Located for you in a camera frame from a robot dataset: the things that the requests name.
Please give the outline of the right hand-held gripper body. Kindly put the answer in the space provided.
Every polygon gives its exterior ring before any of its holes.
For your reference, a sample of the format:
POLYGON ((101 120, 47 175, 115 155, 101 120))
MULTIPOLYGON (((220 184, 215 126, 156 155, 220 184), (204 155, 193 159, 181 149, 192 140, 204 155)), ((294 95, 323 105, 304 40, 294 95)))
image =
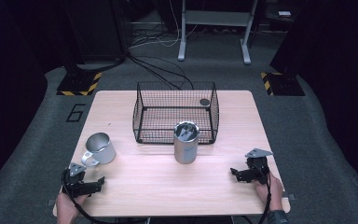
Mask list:
POLYGON ((247 183, 257 180, 260 184, 265 185, 268 182, 269 166, 267 156, 269 155, 269 151, 260 148, 254 148, 245 155, 248 170, 245 171, 244 180, 247 183))

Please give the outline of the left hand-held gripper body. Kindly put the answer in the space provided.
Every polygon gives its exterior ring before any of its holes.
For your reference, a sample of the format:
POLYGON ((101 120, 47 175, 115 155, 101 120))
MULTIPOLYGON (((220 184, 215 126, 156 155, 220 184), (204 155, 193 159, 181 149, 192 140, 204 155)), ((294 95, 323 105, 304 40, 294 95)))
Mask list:
POLYGON ((87 167, 71 162, 62 173, 62 191, 73 198, 87 195, 87 188, 102 187, 96 182, 85 183, 83 181, 87 167))

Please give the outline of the silver metal mug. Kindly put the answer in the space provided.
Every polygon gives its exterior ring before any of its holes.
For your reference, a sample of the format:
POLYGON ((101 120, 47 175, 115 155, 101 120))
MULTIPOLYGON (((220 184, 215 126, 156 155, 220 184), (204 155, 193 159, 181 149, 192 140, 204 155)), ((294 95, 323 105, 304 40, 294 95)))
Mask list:
POLYGON ((95 133, 91 135, 85 144, 86 152, 81 158, 85 166, 107 164, 116 156, 111 139, 107 133, 95 133))

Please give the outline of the tall silver metal canister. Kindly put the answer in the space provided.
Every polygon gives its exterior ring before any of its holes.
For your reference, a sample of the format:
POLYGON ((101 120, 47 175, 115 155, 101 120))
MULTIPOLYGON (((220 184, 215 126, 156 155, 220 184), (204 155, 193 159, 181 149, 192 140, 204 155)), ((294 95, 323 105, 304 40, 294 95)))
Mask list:
POLYGON ((192 121, 181 121, 174 127, 174 157, 181 164, 190 164, 197 158, 199 127, 192 121))

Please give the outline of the black wire basket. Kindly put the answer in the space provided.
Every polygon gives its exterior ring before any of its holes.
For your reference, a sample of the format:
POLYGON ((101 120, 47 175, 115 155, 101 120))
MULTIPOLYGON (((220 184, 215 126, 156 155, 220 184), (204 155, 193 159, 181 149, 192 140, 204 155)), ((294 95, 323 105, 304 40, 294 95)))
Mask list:
POLYGON ((217 89, 212 81, 145 81, 137 83, 132 129, 141 144, 172 144, 174 126, 192 121, 199 143, 213 144, 219 127, 217 89), (200 99, 208 99, 203 106, 200 99))

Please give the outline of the person's left hand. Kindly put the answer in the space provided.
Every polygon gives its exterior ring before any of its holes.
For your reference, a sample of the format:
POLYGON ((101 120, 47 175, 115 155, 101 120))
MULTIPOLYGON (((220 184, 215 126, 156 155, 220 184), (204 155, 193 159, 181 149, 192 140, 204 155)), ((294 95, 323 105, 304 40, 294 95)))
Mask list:
POLYGON ((57 224, 74 224, 79 215, 75 204, 65 193, 59 193, 56 199, 57 224))

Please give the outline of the person's right hand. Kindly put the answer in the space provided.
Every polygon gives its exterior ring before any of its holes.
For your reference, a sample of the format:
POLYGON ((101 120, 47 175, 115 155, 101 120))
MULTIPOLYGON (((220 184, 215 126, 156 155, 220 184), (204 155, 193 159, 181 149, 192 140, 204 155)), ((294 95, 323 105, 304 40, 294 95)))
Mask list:
POLYGON ((255 190, 263 203, 268 201, 270 195, 269 211, 283 210, 282 193, 283 186, 279 178, 273 174, 268 175, 268 184, 262 185, 258 181, 254 182, 255 190))

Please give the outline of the black yellow striped stand base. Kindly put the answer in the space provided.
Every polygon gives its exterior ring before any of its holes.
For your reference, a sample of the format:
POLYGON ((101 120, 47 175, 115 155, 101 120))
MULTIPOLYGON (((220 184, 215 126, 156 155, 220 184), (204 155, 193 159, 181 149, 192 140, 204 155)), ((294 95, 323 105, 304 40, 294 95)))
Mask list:
POLYGON ((281 73, 262 73, 266 92, 270 96, 304 96, 305 92, 296 77, 287 77, 281 73))
POLYGON ((97 87, 101 73, 90 73, 85 75, 66 74, 56 90, 57 95, 76 96, 91 95, 97 87))

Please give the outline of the dark curtain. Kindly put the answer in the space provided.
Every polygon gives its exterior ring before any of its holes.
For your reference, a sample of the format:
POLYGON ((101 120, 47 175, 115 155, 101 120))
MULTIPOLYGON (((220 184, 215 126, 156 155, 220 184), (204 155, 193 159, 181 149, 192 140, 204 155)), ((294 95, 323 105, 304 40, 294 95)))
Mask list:
POLYGON ((358 0, 308 0, 270 65, 311 86, 358 173, 358 0))

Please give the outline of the black cabinet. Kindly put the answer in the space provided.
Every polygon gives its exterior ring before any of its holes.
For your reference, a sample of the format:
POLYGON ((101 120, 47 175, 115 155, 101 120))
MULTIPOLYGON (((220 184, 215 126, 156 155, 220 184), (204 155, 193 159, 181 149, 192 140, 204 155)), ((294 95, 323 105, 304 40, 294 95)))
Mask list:
POLYGON ((128 18, 124 0, 62 0, 84 63, 125 61, 128 18))

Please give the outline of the white metal desk frame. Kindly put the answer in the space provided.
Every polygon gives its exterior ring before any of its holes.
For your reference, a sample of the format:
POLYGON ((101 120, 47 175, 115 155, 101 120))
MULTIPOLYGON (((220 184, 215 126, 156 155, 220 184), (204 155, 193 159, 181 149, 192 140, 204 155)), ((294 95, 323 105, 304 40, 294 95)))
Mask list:
POLYGON ((189 10, 186 8, 186 0, 182 1, 181 10, 181 38, 178 52, 178 60, 182 62, 186 57, 186 27, 191 25, 217 25, 237 26, 245 29, 245 34, 240 40, 243 62, 251 64, 248 50, 248 39, 253 25, 255 10, 258 0, 251 0, 252 7, 249 12, 226 12, 226 11, 204 11, 189 10))

